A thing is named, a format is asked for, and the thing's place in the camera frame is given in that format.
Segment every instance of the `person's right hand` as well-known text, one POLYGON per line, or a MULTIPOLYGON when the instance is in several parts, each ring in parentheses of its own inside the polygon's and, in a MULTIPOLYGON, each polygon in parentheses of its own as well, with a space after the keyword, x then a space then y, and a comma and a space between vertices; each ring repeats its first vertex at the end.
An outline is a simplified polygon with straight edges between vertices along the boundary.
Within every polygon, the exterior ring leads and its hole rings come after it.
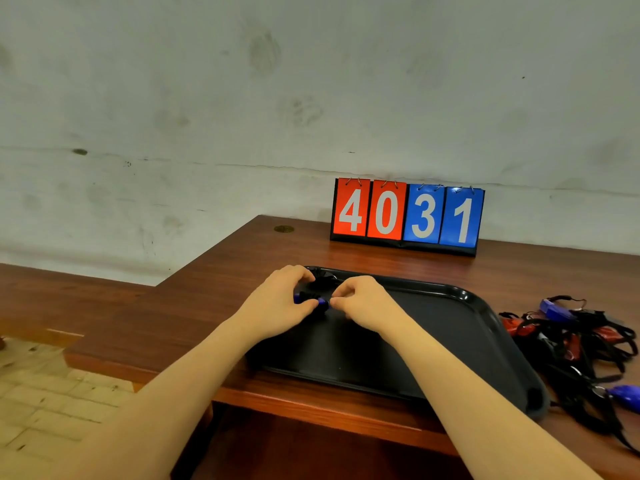
POLYGON ((382 336, 390 325, 408 317, 372 276, 354 276, 343 281, 333 292, 330 304, 358 325, 382 336))

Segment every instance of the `red number card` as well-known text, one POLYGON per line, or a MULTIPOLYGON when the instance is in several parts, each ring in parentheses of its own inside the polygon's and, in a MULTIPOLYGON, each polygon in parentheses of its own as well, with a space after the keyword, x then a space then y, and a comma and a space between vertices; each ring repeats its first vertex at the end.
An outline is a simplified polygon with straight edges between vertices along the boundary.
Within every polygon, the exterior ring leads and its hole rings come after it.
POLYGON ((367 236, 394 241, 402 239, 405 199, 404 182, 374 180, 367 236))
POLYGON ((333 233, 364 236, 371 180, 338 178, 333 208, 333 233))

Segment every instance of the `black tray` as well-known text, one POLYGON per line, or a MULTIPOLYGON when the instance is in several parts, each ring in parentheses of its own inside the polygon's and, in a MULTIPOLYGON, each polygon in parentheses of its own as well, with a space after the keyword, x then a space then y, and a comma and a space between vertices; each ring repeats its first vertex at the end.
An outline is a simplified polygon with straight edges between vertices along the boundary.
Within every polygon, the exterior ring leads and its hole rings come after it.
MULTIPOLYGON (((340 281, 360 273, 311 268, 340 281)), ((546 387, 518 350, 491 308, 475 294, 452 285, 375 276, 423 329, 533 419, 548 409, 546 387)), ((300 285, 329 300, 336 284, 300 285)), ((343 387, 425 400, 395 349, 342 312, 313 314, 247 354, 252 367, 343 387)))

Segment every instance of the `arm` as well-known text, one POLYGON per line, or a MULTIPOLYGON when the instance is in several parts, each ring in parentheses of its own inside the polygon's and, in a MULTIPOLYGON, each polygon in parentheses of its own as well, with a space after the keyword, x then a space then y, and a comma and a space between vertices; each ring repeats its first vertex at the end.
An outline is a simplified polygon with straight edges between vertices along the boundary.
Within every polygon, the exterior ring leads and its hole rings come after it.
POLYGON ((210 336, 174 362, 126 403, 52 479, 165 480, 199 419, 231 368, 253 345, 302 321, 318 302, 293 303, 302 266, 274 271, 242 307, 210 336))
POLYGON ((424 331, 372 277, 350 278, 333 296, 332 307, 379 332, 401 355, 476 480, 600 478, 424 331))

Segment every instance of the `person's right arm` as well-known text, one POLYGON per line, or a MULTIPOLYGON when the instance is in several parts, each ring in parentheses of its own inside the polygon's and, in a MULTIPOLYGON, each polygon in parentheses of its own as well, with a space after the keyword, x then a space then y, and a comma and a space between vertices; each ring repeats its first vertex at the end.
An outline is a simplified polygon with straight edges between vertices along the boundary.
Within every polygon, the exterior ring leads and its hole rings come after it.
POLYGON ((475 480, 600 479, 424 331, 371 276, 346 280, 330 303, 397 350, 475 480))

